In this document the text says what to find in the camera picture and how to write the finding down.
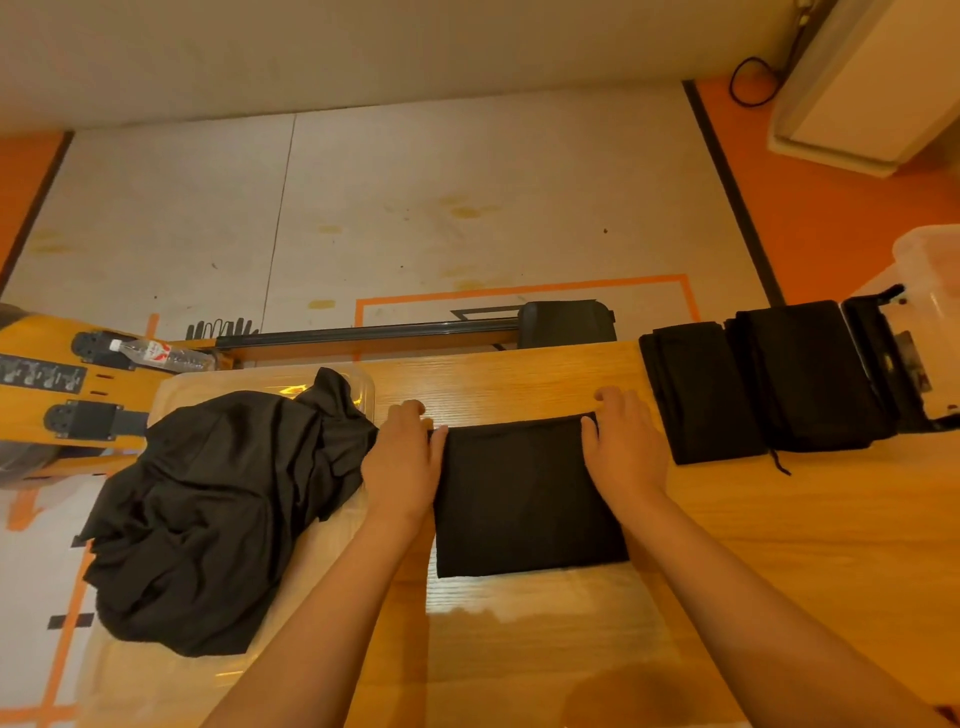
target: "plastic bottle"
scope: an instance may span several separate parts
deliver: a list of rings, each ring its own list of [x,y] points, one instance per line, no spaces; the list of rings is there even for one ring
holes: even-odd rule
[[[217,368],[217,359],[212,354],[178,349],[153,339],[134,339],[110,342],[112,352],[121,352],[135,364],[142,364],[168,372],[212,372]]]

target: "black cable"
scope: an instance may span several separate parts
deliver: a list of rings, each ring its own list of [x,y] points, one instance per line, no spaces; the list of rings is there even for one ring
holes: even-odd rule
[[[793,69],[794,56],[797,55],[797,49],[800,47],[800,39],[804,36],[804,31],[806,30],[806,24],[810,20],[810,8],[803,8],[800,11],[800,18],[797,20],[797,33],[793,36],[793,42],[790,44],[790,52],[787,54],[786,63],[783,65],[781,71],[774,69],[770,63],[760,58],[759,56],[750,56],[748,59],[744,59],[740,64],[733,70],[732,75],[730,76],[730,84],[727,86],[727,91],[730,93],[730,97],[744,109],[756,109],[757,107],[762,107],[766,104],[769,104],[771,101],[776,98],[777,94],[780,93],[780,89],[783,88],[783,85],[786,83],[787,77],[790,75],[790,71]],[[733,90],[733,84],[736,82],[736,76],[743,70],[744,66],[748,63],[759,63],[761,66],[767,69],[771,76],[777,80],[777,85],[774,86],[774,90],[762,101],[744,101],[739,96],[736,95],[736,91]]]

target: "black garment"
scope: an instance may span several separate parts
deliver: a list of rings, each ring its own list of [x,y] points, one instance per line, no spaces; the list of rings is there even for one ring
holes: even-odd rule
[[[81,533],[104,626],[187,657],[246,651],[294,541],[360,486],[375,437],[329,369],[295,400],[233,392],[164,417]]]
[[[581,417],[450,429],[433,504],[439,577],[627,560],[584,464]]]
[[[677,465],[767,451],[719,324],[656,328],[640,351]]]
[[[836,302],[740,311],[726,330],[772,448],[860,449],[895,433]]]

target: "crumpled black shirt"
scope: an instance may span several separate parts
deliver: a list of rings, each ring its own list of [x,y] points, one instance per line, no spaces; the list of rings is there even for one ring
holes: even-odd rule
[[[187,657],[245,652],[294,542],[359,488],[375,439],[330,369],[295,400],[233,392],[171,412],[80,534],[101,622]]]

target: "left hand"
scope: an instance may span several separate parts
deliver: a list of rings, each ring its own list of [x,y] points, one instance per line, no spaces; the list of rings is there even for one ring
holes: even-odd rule
[[[424,411],[416,400],[394,404],[380,427],[360,468],[370,498],[368,518],[420,528],[437,494],[447,433],[440,427],[428,440]]]

